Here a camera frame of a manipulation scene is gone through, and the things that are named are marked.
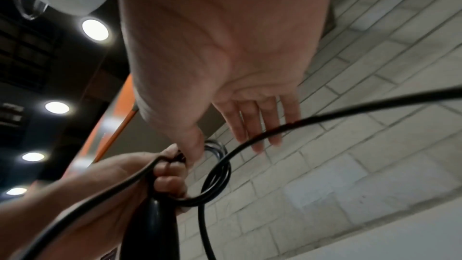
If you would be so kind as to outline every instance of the white floor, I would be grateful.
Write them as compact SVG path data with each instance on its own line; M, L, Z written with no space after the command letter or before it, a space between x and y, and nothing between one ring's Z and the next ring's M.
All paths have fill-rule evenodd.
M462 84L461 0L334 0L337 27L299 87L304 116ZM359 115L293 131L232 161L206 208L217 259L286 259L462 186L462 102ZM214 136L237 143L223 126ZM188 177L191 195L215 164ZM179 217L182 260L206 259L196 210Z

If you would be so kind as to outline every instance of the ceiling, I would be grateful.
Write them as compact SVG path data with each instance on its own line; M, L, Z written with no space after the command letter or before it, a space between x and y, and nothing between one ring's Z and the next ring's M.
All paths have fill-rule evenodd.
M27 21L12 0L0 0L0 194L59 179L127 78L117 1L91 16L109 26L109 44L84 36L81 18L48 8ZM54 100L71 111L49 113L44 105ZM26 163L21 155L30 151L47 158Z

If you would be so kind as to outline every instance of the round ceiling light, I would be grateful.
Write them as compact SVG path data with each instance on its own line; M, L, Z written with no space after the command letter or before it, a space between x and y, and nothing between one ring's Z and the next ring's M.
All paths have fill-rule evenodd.
M95 41L104 41L109 38L109 30L100 21L88 19L82 23L83 32Z
M27 153L23 155L23 160L28 162L40 162L45 158L44 154L41 153Z
M15 188L11 188L10 190L8 190L6 192L6 194L11 195L11 196L18 196L18 195L22 195L22 194L24 194L26 192L27 192L26 188L15 187Z
M45 105L45 109L54 114L65 114L69 112L69 106L62 102L49 102Z

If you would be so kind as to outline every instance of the hand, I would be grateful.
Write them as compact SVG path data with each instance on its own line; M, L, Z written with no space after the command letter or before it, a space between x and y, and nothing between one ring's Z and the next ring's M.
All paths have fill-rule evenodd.
M178 148L170 146L160 154L133 153L101 161L84 173L58 181L61 204L70 206L80 200L121 182L142 169L159 155L173 157ZM158 192L174 196L186 195L182 163L159 163L154 174ZM39 257L40 259L96 259L120 244L127 225L138 205L146 198L146 182L141 181L102 203L68 228Z
M141 115L203 153L196 122L210 103L237 141L300 119L296 87L315 53L329 0L120 0ZM281 136L269 140L280 144ZM253 146L263 151L263 143Z

